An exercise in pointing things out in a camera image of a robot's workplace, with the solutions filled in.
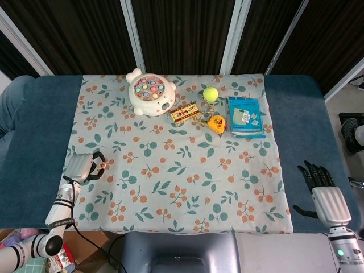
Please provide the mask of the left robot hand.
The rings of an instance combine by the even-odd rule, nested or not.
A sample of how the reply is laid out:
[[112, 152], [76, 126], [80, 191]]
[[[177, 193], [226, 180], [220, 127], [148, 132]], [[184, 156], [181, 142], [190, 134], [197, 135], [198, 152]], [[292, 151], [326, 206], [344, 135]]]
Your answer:
[[99, 151], [93, 154], [77, 154], [72, 156], [63, 179], [70, 183], [77, 182], [80, 185], [83, 185], [86, 181], [99, 180], [105, 170], [101, 168], [95, 173], [97, 165], [94, 159], [100, 159], [102, 163], [106, 162], [104, 155]]

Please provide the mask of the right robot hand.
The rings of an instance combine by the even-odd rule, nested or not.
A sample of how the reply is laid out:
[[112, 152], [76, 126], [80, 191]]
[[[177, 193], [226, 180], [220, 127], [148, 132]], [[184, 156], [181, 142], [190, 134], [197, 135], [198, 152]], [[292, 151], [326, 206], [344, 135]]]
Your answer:
[[309, 189], [314, 211], [304, 210], [294, 205], [298, 214], [304, 217], [318, 219], [327, 228], [347, 226], [351, 214], [340, 188], [334, 183], [330, 172], [323, 166], [317, 166], [304, 161], [305, 166], [298, 165], [304, 181]]

